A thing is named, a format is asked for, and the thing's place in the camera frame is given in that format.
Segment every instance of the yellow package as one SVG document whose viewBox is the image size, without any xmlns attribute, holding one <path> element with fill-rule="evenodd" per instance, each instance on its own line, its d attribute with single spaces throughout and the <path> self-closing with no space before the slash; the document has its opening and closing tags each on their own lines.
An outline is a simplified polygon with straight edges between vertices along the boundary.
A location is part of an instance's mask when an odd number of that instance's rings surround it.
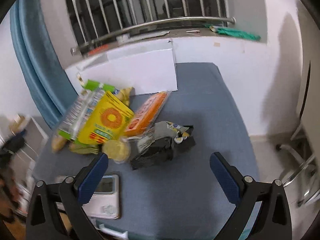
<svg viewBox="0 0 320 240">
<path fill-rule="evenodd" d="M 107 91 L 79 132 L 77 139 L 81 143 L 91 145 L 117 140 L 133 114 L 133 111 Z"/>
</svg>

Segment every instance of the window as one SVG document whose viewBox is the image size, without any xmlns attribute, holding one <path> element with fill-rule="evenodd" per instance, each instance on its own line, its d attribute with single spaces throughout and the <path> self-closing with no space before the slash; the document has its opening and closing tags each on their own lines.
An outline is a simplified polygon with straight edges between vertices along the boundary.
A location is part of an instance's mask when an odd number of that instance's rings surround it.
<svg viewBox="0 0 320 240">
<path fill-rule="evenodd" d="M 226 17 L 224 0 L 66 0 L 66 3 L 79 45 L 119 29 L 161 19 L 185 16 Z M 142 30 L 134 30 L 131 35 L 199 25 L 199 22 L 190 20 L 157 24 Z M 115 39 L 111 37 L 97 42 L 88 49 Z"/>
</svg>

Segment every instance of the silver screw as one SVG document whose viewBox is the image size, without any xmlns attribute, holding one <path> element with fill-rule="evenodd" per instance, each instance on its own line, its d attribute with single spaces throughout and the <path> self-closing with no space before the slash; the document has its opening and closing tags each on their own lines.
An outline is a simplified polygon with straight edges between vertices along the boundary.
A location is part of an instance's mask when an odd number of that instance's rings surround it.
<svg viewBox="0 0 320 240">
<path fill-rule="evenodd" d="M 281 185 L 282 185 L 282 182 L 281 182 L 281 180 L 276 179 L 276 180 L 275 180 L 275 184 L 278 185 L 278 186 L 281 186 Z"/>
<path fill-rule="evenodd" d="M 42 180 L 39 180 L 36 184 L 37 187 L 41 187 L 43 185 L 43 181 Z"/>
<path fill-rule="evenodd" d="M 253 178 L 251 178 L 250 176 L 245 176 L 245 177 L 244 177 L 244 180 L 245 180 L 246 182 L 248 182 L 248 183 L 253 182 Z"/>
<path fill-rule="evenodd" d="M 73 182 L 73 177 L 67 177 L 66 178 L 66 183 L 71 183 Z"/>
</svg>

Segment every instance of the blue gripper pad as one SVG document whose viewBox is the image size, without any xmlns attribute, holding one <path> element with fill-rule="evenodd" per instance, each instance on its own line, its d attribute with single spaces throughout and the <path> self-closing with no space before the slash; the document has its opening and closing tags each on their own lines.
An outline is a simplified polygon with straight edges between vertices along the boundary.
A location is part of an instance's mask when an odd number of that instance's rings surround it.
<svg viewBox="0 0 320 240">
<path fill-rule="evenodd" d="M 77 199 L 79 204 L 87 204 L 90 201 L 107 168 L 108 156 L 104 153 L 99 153 L 77 180 L 81 183 L 79 185 L 75 183 L 74 185 L 78 193 Z"/>
<path fill-rule="evenodd" d="M 240 188 L 226 166 L 231 167 L 220 153 L 213 153 L 210 156 L 210 168 L 216 176 L 224 194 L 230 203 L 237 205 L 241 200 Z"/>
</svg>

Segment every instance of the white electronic device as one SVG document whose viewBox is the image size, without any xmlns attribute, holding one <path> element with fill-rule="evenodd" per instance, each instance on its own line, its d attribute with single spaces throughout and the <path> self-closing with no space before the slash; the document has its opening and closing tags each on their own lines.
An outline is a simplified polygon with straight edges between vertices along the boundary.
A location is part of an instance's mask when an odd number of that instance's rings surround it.
<svg viewBox="0 0 320 240">
<path fill-rule="evenodd" d="M 56 183 L 62 182 L 67 176 L 59 176 Z M 62 203 L 57 203 L 59 209 L 64 210 Z M 117 219 L 120 217 L 119 207 L 119 176 L 104 175 L 98 184 L 89 203 L 82 206 L 88 217 Z"/>
</svg>

